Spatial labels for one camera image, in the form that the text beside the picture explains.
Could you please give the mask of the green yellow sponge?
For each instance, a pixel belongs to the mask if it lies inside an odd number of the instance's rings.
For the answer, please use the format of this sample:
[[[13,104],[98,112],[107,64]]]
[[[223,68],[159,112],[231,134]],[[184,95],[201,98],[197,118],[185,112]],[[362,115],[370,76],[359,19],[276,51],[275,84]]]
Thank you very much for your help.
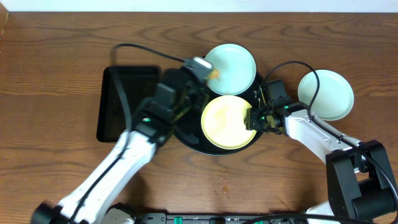
[[[208,80],[218,80],[220,72],[217,69],[213,69],[207,76]]]

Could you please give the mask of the yellow plate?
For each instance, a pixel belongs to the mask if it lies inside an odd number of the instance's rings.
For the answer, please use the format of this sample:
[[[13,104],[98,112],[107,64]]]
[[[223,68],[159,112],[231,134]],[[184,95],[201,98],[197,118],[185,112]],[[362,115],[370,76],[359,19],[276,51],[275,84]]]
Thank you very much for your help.
[[[211,100],[201,115],[201,128],[212,144],[226,150],[248,145],[257,134],[247,130],[244,119],[252,106],[243,98],[233,95]]]

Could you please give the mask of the light blue plate top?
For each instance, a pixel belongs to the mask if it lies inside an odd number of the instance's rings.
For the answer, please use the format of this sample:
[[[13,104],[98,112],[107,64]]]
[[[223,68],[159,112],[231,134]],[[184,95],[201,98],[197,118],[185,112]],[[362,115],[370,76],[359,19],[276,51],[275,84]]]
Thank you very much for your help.
[[[237,44],[223,44],[210,50],[205,59],[218,71],[208,81],[209,88],[219,95],[239,95],[254,82],[257,67],[252,54]]]

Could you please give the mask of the light blue plate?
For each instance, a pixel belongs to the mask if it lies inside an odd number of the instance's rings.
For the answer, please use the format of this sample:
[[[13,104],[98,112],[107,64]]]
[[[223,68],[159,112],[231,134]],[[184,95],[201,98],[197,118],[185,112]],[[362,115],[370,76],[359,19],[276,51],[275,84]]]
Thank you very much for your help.
[[[351,85],[340,74],[331,70],[316,71],[320,88],[312,105],[312,111],[325,121],[336,121],[349,114],[354,105]],[[298,98],[309,105],[317,87],[313,72],[305,75],[298,85]]]
[[[205,59],[218,71],[208,81],[209,88],[219,95],[239,95],[254,82],[257,67],[252,54],[237,44],[223,44],[210,50]]]

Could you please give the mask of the light blue plate front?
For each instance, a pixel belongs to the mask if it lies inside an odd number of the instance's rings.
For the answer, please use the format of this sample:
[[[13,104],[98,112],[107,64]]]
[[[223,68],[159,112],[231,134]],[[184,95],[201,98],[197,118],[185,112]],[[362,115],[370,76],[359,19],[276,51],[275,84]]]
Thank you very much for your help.
[[[336,121],[349,114],[354,105],[351,85],[340,74],[331,70],[316,71],[320,88],[312,105],[312,111],[325,121]],[[298,98],[309,105],[317,87],[313,72],[305,75],[298,85]]]

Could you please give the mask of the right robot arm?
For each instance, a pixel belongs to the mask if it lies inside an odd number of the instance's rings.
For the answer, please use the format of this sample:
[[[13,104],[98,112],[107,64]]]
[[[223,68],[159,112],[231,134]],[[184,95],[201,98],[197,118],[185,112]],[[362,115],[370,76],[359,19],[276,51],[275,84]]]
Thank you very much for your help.
[[[305,103],[273,110],[249,108],[246,129],[284,134],[314,153],[326,165],[328,200],[306,210],[371,221],[397,211],[397,186],[385,147],[376,140],[362,142],[339,132],[309,112]]]

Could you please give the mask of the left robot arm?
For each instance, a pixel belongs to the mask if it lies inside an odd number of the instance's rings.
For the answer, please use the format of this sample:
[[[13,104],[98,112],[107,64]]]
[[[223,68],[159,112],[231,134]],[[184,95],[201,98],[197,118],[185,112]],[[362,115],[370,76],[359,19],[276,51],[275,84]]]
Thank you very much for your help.
[[[215,66],[201,57],[186,59],[181,68],[166,70],[154,95],[144,98],[126,118],[126,130],[99,166],[55,207],[41,203],[31,223],[101,223],[129,180],[169,140],[177,121],[205,107],[206,83],[216,74]]]

